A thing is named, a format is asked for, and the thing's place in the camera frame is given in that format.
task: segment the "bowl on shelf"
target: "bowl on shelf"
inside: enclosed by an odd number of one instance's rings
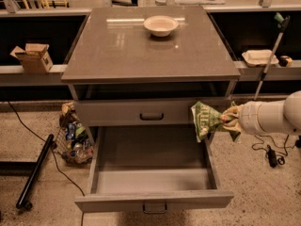
[[[178,21],[168,16],[152,16],[144,21],[144,27],[156,37],[166,37],[178,26]]]

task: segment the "speckled floor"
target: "speckled floor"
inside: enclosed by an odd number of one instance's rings
[[[62,102],[13,103],[22,121],[39,136],[56,135]],[[6,103],[0,104],[0,158],[2,161],[35,161],[43,142],[31,135]],[[272,135],[278,146],[286,138]],[[301,149],[289,137],[286,164],[270,168],[263,151],[253,151],[259,142],[242,135],[236,143],[226,133],[216,133],[211,149],[222,189],[234,193],[225,209],[202,209],[168,212],[164,215],[141,213],[85,214],[84,225],[299,225],[301,221]],[[86,192],[89,165],[75,167],[57,158],[58,165]],[[30,201],[30,211],[15,208],[26,177],[0,176],[1,225],[80,225],[81,211],[73,202],[81,192],[61,175],[53,155],[47,154]]]

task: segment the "black metal stand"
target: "black metal stand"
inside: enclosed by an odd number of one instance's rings
[[[29,175],[29,178],[16,204],[18,209],[30,210],[32,208],[32,203],[28,200],[28,196],[31,188],[36,183],[40,172],[40,167],[53,143],[54,135],[51,134],[48,136],[37,162],[0,162],[0,175]]]

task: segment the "black cable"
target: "black cable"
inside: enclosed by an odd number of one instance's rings
[[[287,146],[286,146],[287,141],[288,141],[288,139],[289,139],[289,136],[290,136],[290,135],[287,135],[287,136],[286,136],[285,141],[284,141],[284,143],[283,143],[283,147],[277,146],[277,144],[275,143],[274,139],[273,139],[271,136],[267,136],[267,135],[254,136],[255,138],[257,138],[257,139],[260,140],[261,142],[254,143],[254,144],[252,145],[252,149],[255,150],[255,151],[258,151],[258,150],[264,150],[264,151],[266,152],[265,157],[269,159],[269,162],[270,162],[270,166],[271,166],[271,167],[275,167],[276,164],[284,165],[284,164],[285,164],[285,159],[284,159],[284,157],[289,155],[289,154],[288,154],[288,151],[287,151]],[[261,137],[269,137],[269,138],[272,140],[274,146],[277,147],[277,148],[283,149],[285,153],[274,151],[274,150],[271,148],[270,145],[267,145],[267,149],[265,149],[263,146],[260,147],[260,148],[256,147],[257,145],[263,145],[263,144],[264,144],[264,140],[261,139]]]
[[[9,104],[9,106],[12,108],[12,110],[15,112],[15,114],[17,115],[17,118],[18,118],[19,122],[20,122],[20,123],[21,123],[28,131],[30,131],[33,135],[35,135],[37,138],[39,138],[39,139],[41,139],[42,141],[46,142],[46,140],[44,140],[42,137],[40,137],[39,135],[37,135],[37,134],[36,134],[35,132],[33,132],[27,125],[25,125],[25,124],[22,122],[22,120],[21,120],[21,118],[20,118],[20,116],[19,116],[17,110],[15,109],[14,106],[12,106],[12,104],[11,104],[9,101],[8,101],[8,104]]]
[[[37,138],[39,138],[39,139],[41,139],[42,141],[46,141],[45,139],[43,139],[42,137],[40,137],[38,134],[36,134],[34,131],[32,131],[27,125],[25,125],[24,123],[23,123],[23,121],[21,120],[21,118],[20,118],[20,116],[19,116],[19,113],[17,112],[17,110],[15,109],[15,107],[10,103],[10,101],[8,101],[8,104],[9,104],[9,106],[11,107],[11,109],[14,111],[14,113],[16,114],[16,116],[17,116],[17,118],[18,118],[18,120],[19,120],[19,122],[29,131],[29,132],[31,132],[33,135],[35,135]],[[63,174],[72,184],[74,184],[80,191],[81,191],[81,193],[82,193],[82,195],[85,197],[85,193],[84,193],[84,191],[82,190],[82,188],[78,185],[78,184],[76,184],[69,176],[67,176],[60,168],[59,168],[59,166],[58,166],[58,164],[57,164],[57,160],[56,160],[56,157],[55,157],[55,153],[54,153],[54,150],[53,150],[53,146],[51,147],[51,152],[52,152],[52,154],[53,154],[53,156],[54,156],[54,159],[55,159],[55,165],[56,165],[56,168],[57,168],[57,170],[61,173],[61,174]],[[83,223],[84,223],[84,212],[82,213],[82,217],[81,217],[81,225],[83,225]]]

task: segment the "drawer handle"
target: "drawer handle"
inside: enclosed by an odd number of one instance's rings
[[[164,118],[164,113],[140,113],[142,121],[161,121]]]
[[[148,211],[145,208],[145,204],[143,204],[143,213],[147,214],[147,215],[163,215],[164,213],[167,212],[167,204],[164,204],[164,210],[162,211]]]

